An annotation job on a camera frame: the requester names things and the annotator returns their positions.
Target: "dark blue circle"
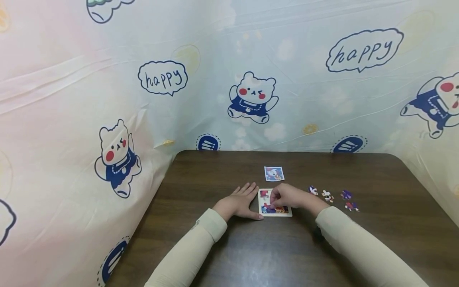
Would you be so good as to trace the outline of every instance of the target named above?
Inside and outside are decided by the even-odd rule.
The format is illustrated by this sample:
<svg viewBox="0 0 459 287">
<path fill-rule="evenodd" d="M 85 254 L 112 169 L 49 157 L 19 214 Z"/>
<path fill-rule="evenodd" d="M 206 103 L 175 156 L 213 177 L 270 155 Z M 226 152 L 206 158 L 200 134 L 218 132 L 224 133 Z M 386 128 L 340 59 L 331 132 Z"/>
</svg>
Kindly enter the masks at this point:
<svg viewBox="0 0 459 287">
<path fill-rule="evenodd" d="M 217 151 L 220 148 L 220 142 L 217 137 L 211 135 L 203 135 L 198 142 L 198 150 L 200 151 Z"/>
<path fill-rule="evenodd" d="M 337 143 L 333 148 L 333 152 L 353 153 L 358 151 L 363 145 L 363 139 L 356 136 L 350 136 Z"/>
<path fill-rule="evenodd" d="M 108 255 L 107 259 L 104 262 L 104 266 L 102 267 L 102 280 L 104 281 L 104 283 L 107 283 L 108 279 L 110 278 L 110 275 L 113 272 L 113 268 L 110 271 L 110 268 L 112 267 L 110 263 L 118 262 L 118 259 L 124 253 L 124 250 L 126 249 L 127 245 L 128 243 L 126 241 L 121 241 Z"/>
</svg>

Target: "puzzle piece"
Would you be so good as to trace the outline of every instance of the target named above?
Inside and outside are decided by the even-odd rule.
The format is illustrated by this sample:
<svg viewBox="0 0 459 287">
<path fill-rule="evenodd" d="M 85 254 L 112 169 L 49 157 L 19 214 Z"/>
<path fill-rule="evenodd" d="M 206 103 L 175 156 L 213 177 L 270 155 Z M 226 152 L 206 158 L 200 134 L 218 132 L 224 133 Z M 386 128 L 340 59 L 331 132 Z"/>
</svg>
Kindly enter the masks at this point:
<svg viewBox="0 0 459 287">
<path fill-rule="evenodd" d="M 309 187 L 309 192 L 314 195 L 319 195 L 319 193 L 317 192 L 317 188 L 314 188 L 314 186 Z"/>
<path fill-rule="evenodd" d="M 352 197 L 352 193 L 348 192 L 347 190 L 343 190 L 343 191 L 341 191 L 341 197 L 344 200 L 350 200 L 351 197 Z"/>
<path fill-rule="evenodd" d="M 331 196 L 331 193 L 329 193 L 328 191 L 326 190 L 323 190 L 322 191 L 322 196 L 325 198 L 326 201 L 329 201 L 329 202 L 333 202 L 333 200 L 335 199 L 333 196 Z"/>
<path fill-rule="evenodd" d="M 359 211 L 356 203 L 346 203 L 345 208 L 349 209 L 349 211 L 352 211 L 353 209 L 355 211 Z"/>
</svg>

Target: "patterned backdrop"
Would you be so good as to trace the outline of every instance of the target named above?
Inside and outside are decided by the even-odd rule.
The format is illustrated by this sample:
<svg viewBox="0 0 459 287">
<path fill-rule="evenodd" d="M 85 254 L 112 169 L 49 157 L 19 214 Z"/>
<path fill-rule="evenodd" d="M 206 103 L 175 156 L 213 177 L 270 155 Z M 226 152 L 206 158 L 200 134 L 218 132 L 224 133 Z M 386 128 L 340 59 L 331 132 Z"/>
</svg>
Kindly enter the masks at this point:
<svg viewBox="0 0 459 287">
<path fill-rule="evenodd" d="M 459 224 L 457 11 L 0 0 L 0 286 L 104 286 L 185 149 L 389 153 Z"/>
</svg>

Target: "beige sleeve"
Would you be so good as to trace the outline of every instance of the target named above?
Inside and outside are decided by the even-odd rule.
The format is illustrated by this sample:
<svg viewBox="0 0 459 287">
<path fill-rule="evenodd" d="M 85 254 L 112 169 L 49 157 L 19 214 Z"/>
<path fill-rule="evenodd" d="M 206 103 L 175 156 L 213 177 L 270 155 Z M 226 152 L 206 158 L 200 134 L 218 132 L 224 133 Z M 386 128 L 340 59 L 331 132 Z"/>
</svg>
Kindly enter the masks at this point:
<svg viewBox="0 0 459 287">
<path fill-rule="evenodd" d="M 316 223 L 328 243 L 374 286 L 427 287 L 400 257 L 336 207 L 322 210 Z"/>
<path fill-rule="evenodd" d="M 209 208 L 159 263 L 145 287 L 188 287 L 226 228 L 225 220 Z"/>
</svg>

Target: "wooden table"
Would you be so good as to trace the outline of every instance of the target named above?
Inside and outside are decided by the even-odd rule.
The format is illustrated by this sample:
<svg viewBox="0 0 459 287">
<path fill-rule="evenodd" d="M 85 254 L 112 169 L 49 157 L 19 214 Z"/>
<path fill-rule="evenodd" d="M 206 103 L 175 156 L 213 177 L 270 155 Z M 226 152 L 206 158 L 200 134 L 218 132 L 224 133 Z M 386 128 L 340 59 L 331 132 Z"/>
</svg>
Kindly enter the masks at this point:
<svg viewBox="0 0 459 287">
<path fill-rule="evenodd" d="M 408 168 L 388 154 L 184 151 L 167 171 L 108 287 L 143 287 L 196 219 L 235 187 L 266 182 L 263 166 L 282 166 L 285 182 L 314 185 L 432 287 L 459 284 L 459 229 Z M 361 212 L 344 208 L 347 189 Z M 257 200 L 251 210 L 258 211 Z M 313 218 L 232 218 L 192 286 L 368 286 L 327 242 L 313 240 Z"/>
</svg>

